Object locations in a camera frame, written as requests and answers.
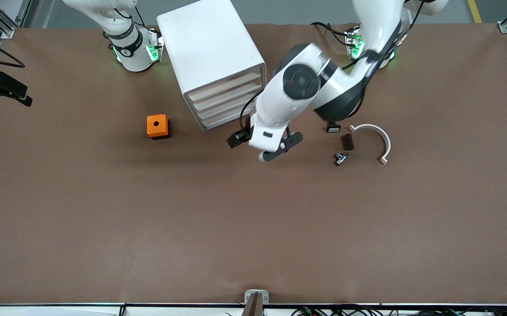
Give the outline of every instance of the white semicircular bracket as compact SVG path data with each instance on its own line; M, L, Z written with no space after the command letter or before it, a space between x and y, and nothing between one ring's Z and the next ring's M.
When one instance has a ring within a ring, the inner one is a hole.
M368 128L368 129L371 129L371 130L374 130L375 132L377 132L378 134L380 134L380 136L382 136L382 139L384 140L384 143L386 144L386 152L384 152L384 154L382 155L382 157L380 157L380 162L382 162L382 164L386 164L388 162L388 160L386 159L386 156L388 156L388 154L390 153L390 148L392 148L392 142L390 142L390 137L388 136L388 134L386 134L386 132L384 132L384 130L376 125L372 125L372 124L360 124L359 126L349 126L349 129L351 130L351 132L354 132L358 129L361 129L361 128Z

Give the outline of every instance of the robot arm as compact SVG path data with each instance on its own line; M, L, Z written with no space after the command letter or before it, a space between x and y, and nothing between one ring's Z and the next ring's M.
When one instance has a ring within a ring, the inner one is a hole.
M425 1L437 2L427 3L427 11L432 14L448 2ZM406 5L412 6L413 2L421 5L415 0ZM256 99L246 137L238 142L232 137L228 140L232 147L249 140L250 146L263 151L259 158L268 161L267 158L288 152L302 140L299 133L284 138L283 133L289 122L308 106L329 123L357 112L374 72L392 55L404 36L404 0L353 0L353 4L363 25L364 38L364 49L353 70L346 74L316 44L293 47ZM291 136L295 136L294 142L289 140Z
M127 10L137 0L63 0L94 20L113 43L117 60L131 72L147 70L160 59L163 42L155 30L136 27Z

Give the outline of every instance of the green led light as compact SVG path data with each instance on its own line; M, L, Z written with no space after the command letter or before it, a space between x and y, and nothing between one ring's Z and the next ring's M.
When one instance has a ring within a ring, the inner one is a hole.
M153 48L153 47L150 47L150 46L146 46L146 51L148 52L149 56L150 56L150 59L152 61L156 61L158 60L158 53L157 53L157 49Z
M119 52L117 52L117 49L115 48L115 46L113 46L113 52L115 52L115 55L117 55L117 61L121 62L121 58L119 57Z
M360 53L362 52L362 48L364 47L364 42L359 41L358 45L353 48L353 52L351 53L351 58L358 59L360 57Z

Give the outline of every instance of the orange push button box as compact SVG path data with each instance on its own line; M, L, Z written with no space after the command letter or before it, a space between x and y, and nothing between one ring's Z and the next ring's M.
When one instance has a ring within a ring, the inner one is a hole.
M147 117L147 134L153 140L170 138L169 120L165 114L151 115Z

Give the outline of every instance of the brown table surface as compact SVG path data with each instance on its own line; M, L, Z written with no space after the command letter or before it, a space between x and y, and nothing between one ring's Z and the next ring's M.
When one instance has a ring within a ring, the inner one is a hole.
M271 74L321 28L248 25ZM0 303L507 303L507 35L417 25L340 134L305 111L304 141L270 163L202 132L169 59L124 70L101 30L18 29L3 68L32 108L0 98ZM150 140L167 114L173 138Z

